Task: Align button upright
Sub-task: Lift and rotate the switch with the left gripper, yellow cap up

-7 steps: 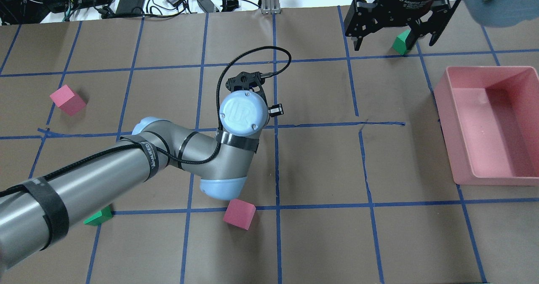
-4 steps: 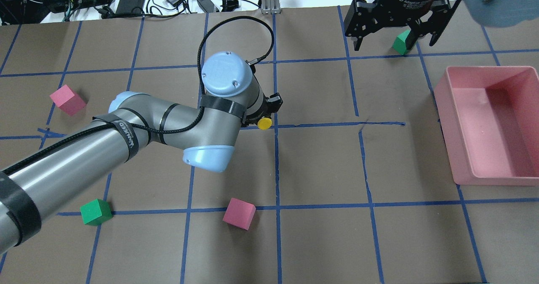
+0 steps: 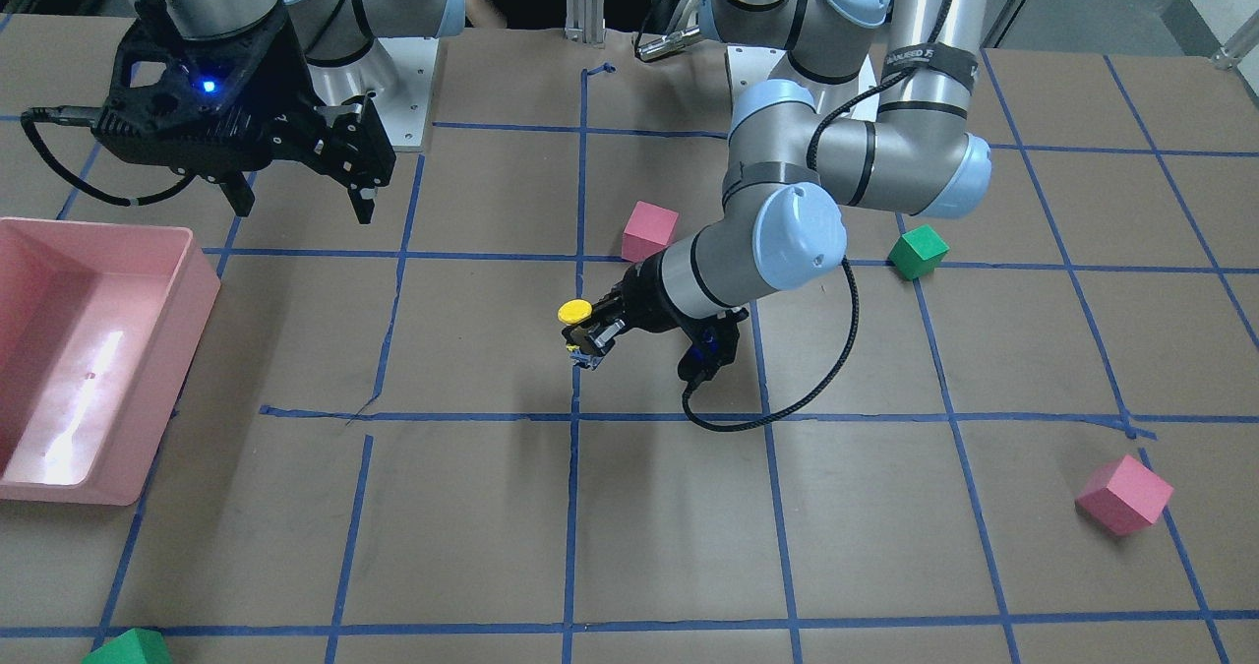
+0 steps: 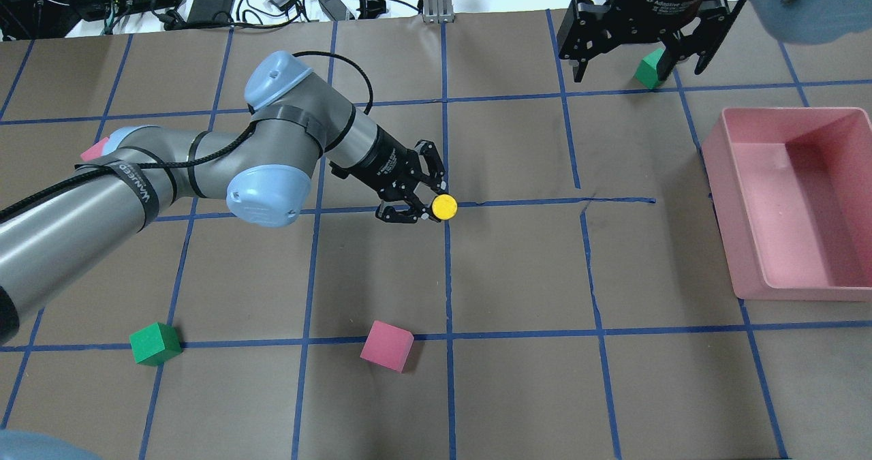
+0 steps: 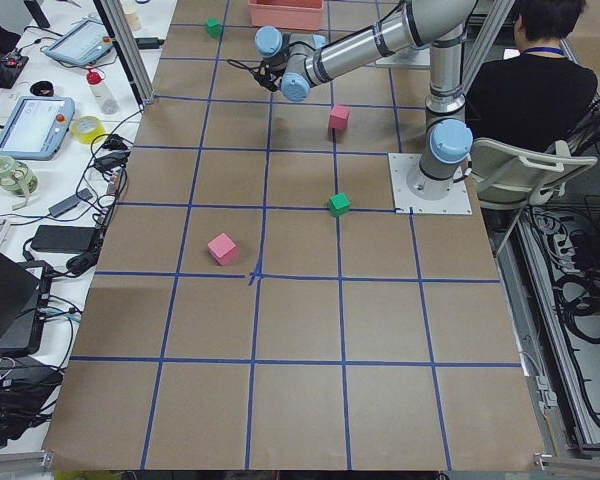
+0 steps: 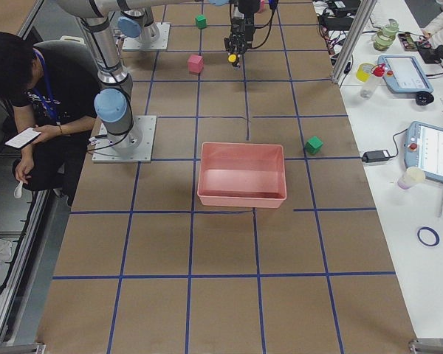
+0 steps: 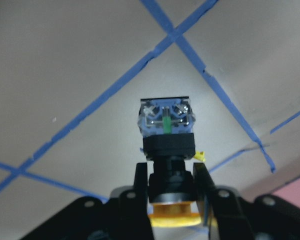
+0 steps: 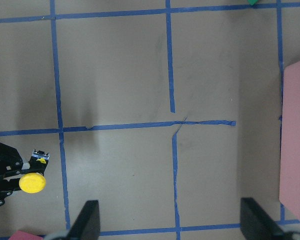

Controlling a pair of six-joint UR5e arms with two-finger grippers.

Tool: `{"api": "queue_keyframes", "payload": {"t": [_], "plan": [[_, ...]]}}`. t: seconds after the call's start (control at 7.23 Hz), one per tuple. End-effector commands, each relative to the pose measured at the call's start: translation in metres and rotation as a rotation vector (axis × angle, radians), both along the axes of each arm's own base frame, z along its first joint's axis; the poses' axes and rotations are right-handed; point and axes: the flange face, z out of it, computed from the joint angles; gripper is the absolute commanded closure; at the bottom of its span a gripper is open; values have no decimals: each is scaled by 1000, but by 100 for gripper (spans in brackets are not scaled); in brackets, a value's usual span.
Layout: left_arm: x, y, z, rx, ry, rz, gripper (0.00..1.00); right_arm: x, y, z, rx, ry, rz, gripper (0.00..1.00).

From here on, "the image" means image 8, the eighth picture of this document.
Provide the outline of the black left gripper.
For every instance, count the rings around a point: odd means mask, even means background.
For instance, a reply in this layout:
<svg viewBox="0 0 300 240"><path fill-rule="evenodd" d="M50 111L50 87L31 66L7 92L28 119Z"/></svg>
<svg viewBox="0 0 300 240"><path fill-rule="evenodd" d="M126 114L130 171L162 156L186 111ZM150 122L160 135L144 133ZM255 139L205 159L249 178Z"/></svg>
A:
<svg viewBox="0 0 300 240"><path fill-rule="evenodd" d="M20 191L19 178L7 178L21 174L23 160L16 148L0 142L0 207L5 204L5 198Z"/></svg>

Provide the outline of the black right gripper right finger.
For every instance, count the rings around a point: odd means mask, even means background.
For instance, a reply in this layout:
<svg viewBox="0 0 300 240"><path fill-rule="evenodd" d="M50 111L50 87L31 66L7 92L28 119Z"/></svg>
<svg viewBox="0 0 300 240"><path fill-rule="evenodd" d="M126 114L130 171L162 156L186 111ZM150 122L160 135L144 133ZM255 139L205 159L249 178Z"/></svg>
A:
<svg viewBox="0 0 300 240"><path fill-rule="evenodd" d="M251 197L240 199L240 230L246 240L289 240L290 236Z"/></svg>

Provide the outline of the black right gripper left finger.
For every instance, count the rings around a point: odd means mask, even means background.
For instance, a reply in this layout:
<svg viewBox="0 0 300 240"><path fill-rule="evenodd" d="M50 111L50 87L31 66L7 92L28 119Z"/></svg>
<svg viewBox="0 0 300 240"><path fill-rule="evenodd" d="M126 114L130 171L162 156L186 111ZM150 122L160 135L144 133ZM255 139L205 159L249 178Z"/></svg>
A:
<svg viewBox="0 0 300 240"><path fill-rule="evenodd" d="M66 240L98 240L101 232L98 200L88 200L67 233Z"/></svg>

